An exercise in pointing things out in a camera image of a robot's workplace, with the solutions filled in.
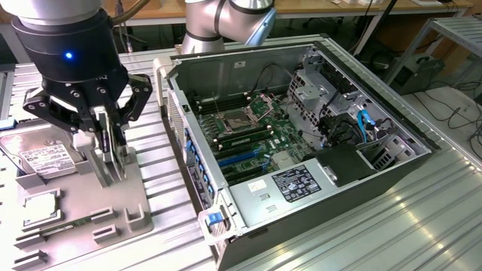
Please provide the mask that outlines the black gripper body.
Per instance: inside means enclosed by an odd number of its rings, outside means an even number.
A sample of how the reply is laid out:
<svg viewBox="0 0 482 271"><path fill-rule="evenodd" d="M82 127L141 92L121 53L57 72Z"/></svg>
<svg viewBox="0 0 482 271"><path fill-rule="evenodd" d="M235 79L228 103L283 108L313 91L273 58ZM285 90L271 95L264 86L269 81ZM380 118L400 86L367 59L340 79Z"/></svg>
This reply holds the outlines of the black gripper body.
<svg viewBox="0 0 482 271"><path fill-rule="evenodd" d="M18 18L10 22L49 95L74 103L76 91L89 107L102 104L101 89L112 101L119 99L128 72L120 63L111 18L102 9L88 19L65 25L29 25Z"/></svg>

